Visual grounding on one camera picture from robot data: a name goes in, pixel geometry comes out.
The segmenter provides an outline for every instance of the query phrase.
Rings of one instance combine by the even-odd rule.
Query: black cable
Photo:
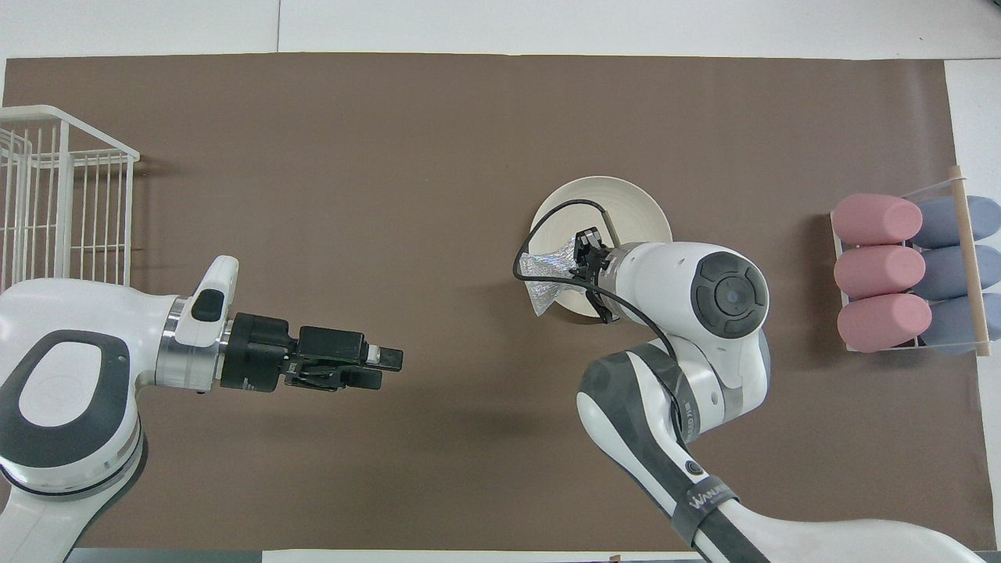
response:
[[[595,292],[600,296],[609,298],[610,300],[628,309],[630,313],[636,315],[641,321],[643,321],[647,325],[647,327],[650,328],[651,331],[654,331],[654,334],[657,335],[657,338],[660,339],[662,343],[664,343],[664,347],[668,353],[668,356],[670,356],[673,360],[677,361],[678,357],[675,355],[675,347],[671,346],[671,342],[668,341],[668,336],[665,335],[664,331],[662,331],[661,328],[657,326],[657,323],[654,323],[654,321],[650,317],[647,317],[647,315],[644,312],[640,311],[640,308],[629,303],[628,301],[617,296],[616,294],[608,290],[605,290],[603,288],[600,288],[595,284],[582,282],[580,279],[574,279],[570,277],[553,277],[549,275],[525,275],[524,273],[522,273],[522,267],[521,267],[522,254],[525,254],[529,251],[529,244],[532,242],[532,238],[536,235],[536,232],[538,232],[539,229],[543,226],[543,223],[545,223],[560,209],[569,207],[571,205],[579,205],[579,204],[591,205],[592,207],[595,207],[596,209],[601,211],[602,218],[605,220],[606,227],[608,227],[610,231],[614,231],[614,227],[611,224],[612,219],[609,217],[608,211],[606,211],[605,207],[603,207],[600,203],[598,203],[597,201],[592,201],[591,199],[569,199],[567,201],[564,201],[563,203],[560,203],[556,207],[550,209],[549,212],[547,212],[545,215],[542,216],[542,218],[539,219],[539,222],[536,223],[536,226],[532,227],[532,230],[529,231],[529,235],[525,238],[525,242],[522,243],[522,248],[518,251],[518,255],[515,256],[515,263],[513,263],[511,266],[511,272],[515,275],[515,277],[521,279],[522,282],[552,282],[554,284],[565,284],[567,286],[576,286],[578,288],[591,290],[592,292]],[[671,404],[674,407],[672,411],[674,412],[675,416],[671,418],[671,422],[675,430],[675,439],[677,440],[678,445],[681,446],[682,449],[687,452],[688,446],[685,444],[685,440],[682,438],[683,433],[682,433],[682,420],[681,420],[681,412],[682,412],[681,404],[678,402],[678,398],[675,397],[674,392],[668,389],[668,387],[664,385],[663,382],[661,383],[661,388],[664,389],[664,391],[668,394],[668,397],[671,399]]]
[[[512,264],[511,266],[512,273],[515,275],[515,277],[521,279],[522,282],[552,282],[554,284],[566,284],[567,286],[576,286],[578,288],[584,288],[585,290],[590,290],[592,292],[595,292],[596,294],[602,297],[609,298],[610,300],[628,309],[629,312],[632,313],[633,315],[636,315],[638,318],[640,318],[640,320],[643,321],[644,324],[646,324],[651,331],[654,331],[654,334],[657,335],[657,338],[660,339],[662,343],[664,343],[665,348],[667,348],[668,355],[671,356],[671,358],[677,358],[675,356],[675,348],[671,346],[671,343],[668,341],[668,336],[665,335],[664,331],[662,331],[661,328],[657,326],[657,323],[654,323],[654,321],[651,320],[650,317],[647,317],[645,313],[640,311],[640,308],[629,303],[623,298],[620,298],[616,294],[613,294],[612,292],[604,288],[600,288],[595,284],[590,284],[588,282],[582,282],[580,279],[574,279],[571,277],[553,277],[549,275],[525,275],[522,273],[522,267],[521,267],[522,254],[529,251],[529,244],[532,242],[532,238],[536,235],[536,232],[538,232],[540,227],[543,226],[543,224],[547,221],[547,219],[552,217],[557,211],[565,207],[577,204],[591,205],[592,207],[595,207],[596,209],[601,211],[602,218],[604,218],[606,221],[606,226],[610,226],[608,223],[610,222],[611,219],[609,218],[608,211],[606,211],[605,207],[603,207],[597,201],[592,201],[591,199],[569,199],[567,201],[564,201],[563,203],[560,203],[556,207],[550,209],[549,212],[547,212],[545,215],[543,215],[541,219],[539,219],[539,222],[536,223],[536,226],[532,227],[532,230],[529,232],[529,236],[526,237],[525,242],[522,244],[522,248],[519,250],[518,255],[515,256],[515,263]]]

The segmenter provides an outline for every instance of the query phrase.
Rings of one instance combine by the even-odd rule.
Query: black button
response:
[[[226,296],[218,290],[202,290],[191,306],[191,317],[195,321],[215,323],[222,318],[222,303]]]
[[[738,257],[730,252],[717,252],[703,258],[699,273],[710,282],[719,282],[728,273],[740,272]]]
[[[695,301],[698,305],[696,315],[704,326],[715,327],[723,321],[720,309],[713,298],[713,290],[706,287],[697,288],[695,291]]]
[[[716,286],[716,305],[729,317],[740,317],[754,304],[754,287],[744,277],[731,275]]]
[[[752,311],[744,319],[737,319],[735,321],[727,322],[727,326],[724,327],[724,332],[728,337],[733,339],[739,339],[741,337],[746,337],[754,332],[761,324],[762,314],[760,310]]]
[[[754,303],[762,307],[767,306],[768,287],[765,285],[765,278],[762,276],[761,271],[757,267],[749,267],[744,272],[744,276],[748,278],[748,282],[754,288]]]

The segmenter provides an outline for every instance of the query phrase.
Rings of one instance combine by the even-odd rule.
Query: white plate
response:
[[[673,240],[668,217],[657,201],[635,183],[612,176],[587,176],[564,184],[543,201],[532,219],[532,226],[535,227],[550,209],[570,199],[591,199],[601,203],[612,217],[621,242]],[[546,221],[529,244],[529,252],[552,252],[574,238],[578,231],[591,226],[597,226],[602,240],[612,245],[612,237],[598,209],[591,205],[571,205]],[[581,293],[565,291],[557,298],[557,303],[578,315],[598,317]]]

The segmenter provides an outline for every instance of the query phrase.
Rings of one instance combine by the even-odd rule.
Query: wooden stick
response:
[[[949,178],[952,181],[952,198],[959,224],[959,245],[963,250],[963,265],[966,268],[966,293],[970,297],[970,311],[973,313],[977,356],[990,356],[987,312],[984,309],[984,294],[980,289],[980,266],[977,264],[977,248],[973,241],[973,222],[970,219],[970,205],[966,200],[966,187],[963,185],[963,171],[959,165],[949,168]]]

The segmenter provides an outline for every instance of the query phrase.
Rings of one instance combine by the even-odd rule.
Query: black strap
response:
[[[685,498],[678,503],[671,525],[690,546],[695,545],[695,534],[714,510],[721,504],[736,499],[737,495],[722,479],[710,475],[685,491]]]

